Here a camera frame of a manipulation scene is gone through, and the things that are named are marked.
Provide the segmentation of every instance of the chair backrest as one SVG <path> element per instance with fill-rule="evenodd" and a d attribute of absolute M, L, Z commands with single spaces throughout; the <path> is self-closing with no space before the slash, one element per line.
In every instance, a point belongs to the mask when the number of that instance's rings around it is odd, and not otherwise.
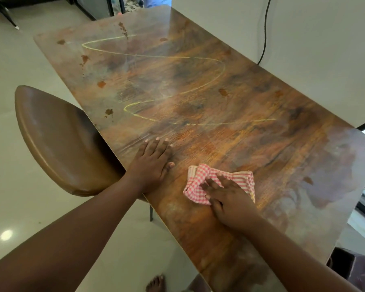
<path fill-rule="evenodd" d="M 73 104 L 29 86 L 15 91 L 20 132 L 34 159 L 65 191 L 96 195 L 124 174 L 124 168 Z"/>

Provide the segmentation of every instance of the forearm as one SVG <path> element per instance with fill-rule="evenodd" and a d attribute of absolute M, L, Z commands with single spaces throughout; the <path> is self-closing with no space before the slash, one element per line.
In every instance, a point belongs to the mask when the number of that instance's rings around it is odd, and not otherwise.
<path fill-rule="evenodd" d="M 258 220 L 254 230 L 246 231 L 245 235 L 288 292 L 359 291 L 263 218 Z"/>
<path fill-rule="evenodd" d="M 0 260 L 0 291 L 75 291 L 140 194 L 124 177 Z"/>

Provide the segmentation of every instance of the table top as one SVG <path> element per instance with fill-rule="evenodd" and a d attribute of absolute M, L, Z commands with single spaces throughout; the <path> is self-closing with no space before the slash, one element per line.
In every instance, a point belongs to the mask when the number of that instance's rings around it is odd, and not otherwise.
<path fill-rule="evenodd" d="M 213 291 L 281 284 L 183 195 L 190 165 L 252 171 L 262 215 L 328 259 L 365 187 L 360 131 L 168 6 L 35 41 L 123 166 L 146 138 L 171 139 L 176 166 L 146 198 Z"/>

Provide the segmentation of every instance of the black cable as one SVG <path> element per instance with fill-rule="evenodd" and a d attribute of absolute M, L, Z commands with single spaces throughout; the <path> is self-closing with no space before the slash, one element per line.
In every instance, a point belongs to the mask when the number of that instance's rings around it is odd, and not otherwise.
<path fill-rule="evenodd" d="M 263 55 L 265 54 L 265 49 L 266 49 L 266 19 L 268 17 L 268 11 L 269 11 L 269 5 L 271 4 L 271 0 L 268 1 L 268 6 L 266 7 L 266 12 L 265 12 L 265 25 L 264 25 L 264 33 L 265 33 L 265 42 L 263 44 L 263 51 L 262 51 L 262 55 L 261 55 L 261 58 L 260 60 L 258 61 L 257 65 L 260 64 L 262 58 L 263 58 Z"/>

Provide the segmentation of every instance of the dish towel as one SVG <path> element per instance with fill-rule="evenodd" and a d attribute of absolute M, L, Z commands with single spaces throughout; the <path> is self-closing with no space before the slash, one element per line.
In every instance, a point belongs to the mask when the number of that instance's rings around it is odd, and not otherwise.
<path fill-rule="evenodd" d="M 183 191 L 184 195 L 195 203 L 210 205 L 210 202 L 205 198 L 206 192 L 201 188 L 200 184 L 204 183 L 206 178 L 211 178 L 219 186 L 222 186 L 216 176 L 218 172 L 222 173 L 224 177 L 235 181 L 247 194 L 250 195 L 251 199 L 255 203 L 253 172 L 240 171 L 229 173 L 211 168 L 206 164 L 189 166 L 188 182 Z"/>

